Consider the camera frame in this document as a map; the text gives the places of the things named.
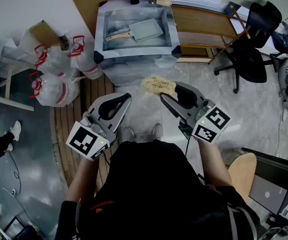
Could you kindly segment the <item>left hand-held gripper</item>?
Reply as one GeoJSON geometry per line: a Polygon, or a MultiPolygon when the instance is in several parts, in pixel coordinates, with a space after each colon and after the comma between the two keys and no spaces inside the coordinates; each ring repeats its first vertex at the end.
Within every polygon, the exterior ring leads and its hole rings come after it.
{"type": "Polygon", "coordinates": [[[131,103],[129,93],[111,93],[97,98],[80,122],[75,122],[66,145],[94,161],[116,140],[114,133],[131,103]],[[107,128],[99,120],[108,120],[107,128]]]}

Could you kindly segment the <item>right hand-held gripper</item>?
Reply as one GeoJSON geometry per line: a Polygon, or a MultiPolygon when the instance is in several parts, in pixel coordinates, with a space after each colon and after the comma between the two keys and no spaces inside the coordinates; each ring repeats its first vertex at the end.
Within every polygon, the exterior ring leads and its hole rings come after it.
{"type": "Polygon", "coordinates": [[[232,117],[220,105],[209,99],[195,87],[176,81],[175,92],[178,101],[161,93],[161,102],[176,117],[180,117],[179,129],[187,139],[195,137],[207,143],[214,143],[231,123],[232,117]]]}

